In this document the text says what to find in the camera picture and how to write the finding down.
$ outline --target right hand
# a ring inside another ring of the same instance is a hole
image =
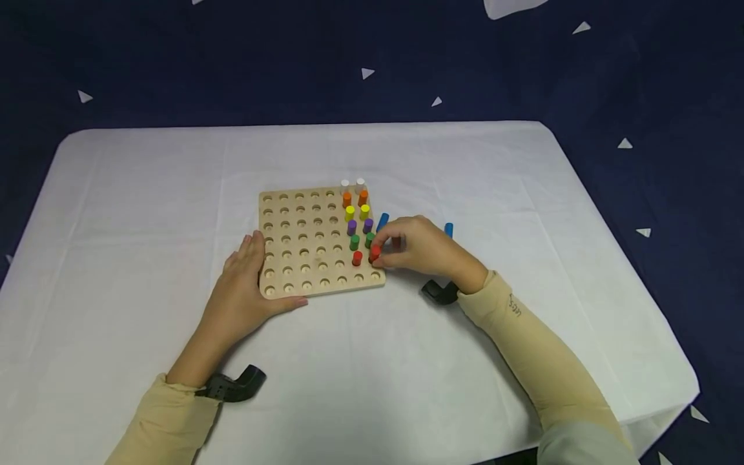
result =
[[[372,245],[382,247],[388,239],[392,239],[393,251],[380,255],[372,266],[446,276],[466,294],[479,291],[488,276],[483,263],[421,215],[389,222],[377,232]]]

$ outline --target left hand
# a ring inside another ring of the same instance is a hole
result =
[[[258,290],[258,276],[266,252],[263,234],[246,235],[240,249],[225,261],[214,285],[197,332],[219,344],[232,346],[274,315],[307,305],[305,297],[269,300]]]

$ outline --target white peg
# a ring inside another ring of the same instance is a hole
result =
[[[365,185],[365,179],[364,178],[358,178],[356,180],[356,193],[362,192],[364,189],[366,189],[367,186]]]

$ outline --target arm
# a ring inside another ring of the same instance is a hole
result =
[[[219,402],[194,393],[240,339],[307,299],[266,300],[258,291],[263,235],[245,236],[225,261],[199,326],[168,375],[159,375],[106,465],[189,465],[207,438]]]
[[[496,344],[537,410],[544,431],[564,422],[599,425],[627,442],[602,393],[571,350],[495,272],[424,217],[401,218],[381,229],[374,244],[393,238],[397,251],[373,265],[410,268],[452,279],[470,319]],[[400,248],[405,240],[405,248]]]

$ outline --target red peg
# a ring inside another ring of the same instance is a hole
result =
[[[370,249],[370,263],[374,262],[379,258],[379,254],[382,250],[379,246],[372,246]]]

